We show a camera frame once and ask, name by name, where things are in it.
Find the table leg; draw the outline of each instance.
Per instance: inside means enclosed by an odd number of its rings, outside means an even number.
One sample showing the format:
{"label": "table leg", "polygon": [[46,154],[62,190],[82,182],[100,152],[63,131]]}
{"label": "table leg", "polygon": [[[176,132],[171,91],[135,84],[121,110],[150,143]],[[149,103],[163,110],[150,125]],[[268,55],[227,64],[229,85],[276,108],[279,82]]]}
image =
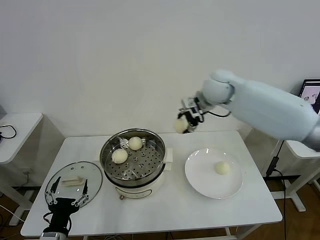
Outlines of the table leg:
{"label": "table leg", "polygon": [[[34,195],[35,191],[34,190],[28,190],[25,192],[24,197],[26,197],[28,200],[30,198],[32,198],[32,196]],[[22,215],[24,214],[25,211],[30,210],[30,208],[25,208],[23,206],[18,206],[18,208],[15,210],[14,214],[17,215],[19,218],[22,217]],[[16,216],[12,216],[11,220],[9,222],[9,226],[17,226],[18,223],[20,222],[20,219],[17,218]]]}
{"label": "table leg", "polygon": [[28,198],[21,195],[15,189],[6,184],[2,179],[0,179],[0,191],[6,195],[8,198],[15,201],[21,207],[30,210],[32,206],[32,202],[29,201]]}
{"label": "table leg", "polygon": [[[30,210],[32,202],[29,199],[32,197],[34,191],[26,191],[25,195],[21,195],[13,187],[7,184],[6,179],[0,176],[0,191],[5,194],[8,198],[19,204],[19,207],[15,210],[14,214],[21,218],[24,211]],[[12,216],[9,225],[16,226],[19,223],[19,218]]]}
{"label": "table leg", "polygon": [[317,165],[317,167],[310,167],[286,189],[286,193],[288,195],[296,193],[301,187],[303,187],[307,182],[313,179],[318,173],[320,173],[319,164]]}
{"label": "table leg", "polygon": [[313,178],[311,179],[310,181],[308,181],[308,184],[313,184],[315,180],[318,180],[320,179],[320,172]]}
{"label": "table leg", "polygon": [[260,226],[261,226],[261,224],[239,227],[235,233],[236,239],[237,240],[244,239],[246,236],[251,234],[254,230],[256,230]]}
{"label": "table leg", "polygon": [[[290,187],[290,182],[288,180],[284,180],[284,184],[285,184],[285,187],[286,188],[289,188]],[[291,199],[293,204],[295,205],[296,209],[299,211],[299,212],[305,212],[306,211],[306,208],[304,206],[304,204],[302,203],[302,201],[300,200],[298,194],[296,192],[293,192],[291,194],[288,194],[284,191],[272,191],[271,192],[272,194],[272,197],[274,200],[278,200],[278,199]]]}

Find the robotic arm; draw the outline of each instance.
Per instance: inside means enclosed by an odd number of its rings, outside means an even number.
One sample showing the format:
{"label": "robotic arm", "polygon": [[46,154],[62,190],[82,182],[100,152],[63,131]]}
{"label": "robotic arm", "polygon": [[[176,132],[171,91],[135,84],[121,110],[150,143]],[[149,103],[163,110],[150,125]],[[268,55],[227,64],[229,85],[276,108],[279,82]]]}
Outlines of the robotic arm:
{"label": "robotic arm", "polygon": [[194,97],[182,99],[183,108],[174,123],[177,133],[193,132],[217,105],[278,140],[299,141],[320,151],[320,116],[308,102],[224,70],[212,73]]}

